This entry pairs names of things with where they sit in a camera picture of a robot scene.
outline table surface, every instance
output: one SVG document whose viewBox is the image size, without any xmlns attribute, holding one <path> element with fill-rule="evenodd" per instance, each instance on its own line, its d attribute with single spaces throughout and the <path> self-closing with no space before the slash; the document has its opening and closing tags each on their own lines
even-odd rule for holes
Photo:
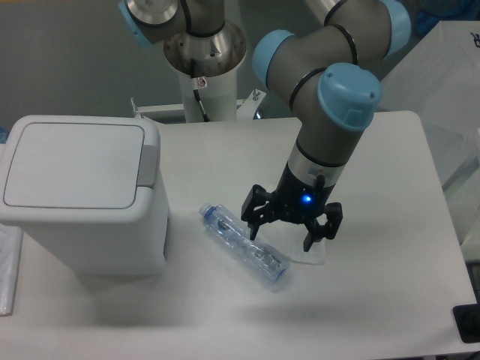
<svg viewBox="0 0 480 360">
<path fill-rule="evenodd" d="M 77 276 L 26 235 L 13 316 L 0 319 L 2 359 L 386 359 L 480 350 L 455 327 L 452 308 L 475 296 L 415 114 L 375 116 L 331 195 L 343 203 L 344 221 L 325 265 L 293 263 L 275 291 L 204 231 L 198 208 L 223 203 L 238 214 L 254 183 L 274 188 L 299 121 L 159 128 L 171 209 L 163 276 Z"/>
</svg>

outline clear plastic bottle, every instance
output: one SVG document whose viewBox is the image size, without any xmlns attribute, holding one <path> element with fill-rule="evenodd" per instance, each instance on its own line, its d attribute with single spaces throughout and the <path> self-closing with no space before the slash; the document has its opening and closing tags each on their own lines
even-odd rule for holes
<svg viewBox="0 0 480 360">
<path fill-rule="evenodd" d="M 249 239 L 250 229 L 222 205 L 205 204 L 200 209 L 203 224 L 268 284 L 282 278 L 290 264 L 278 250 Z"/>
</svg>

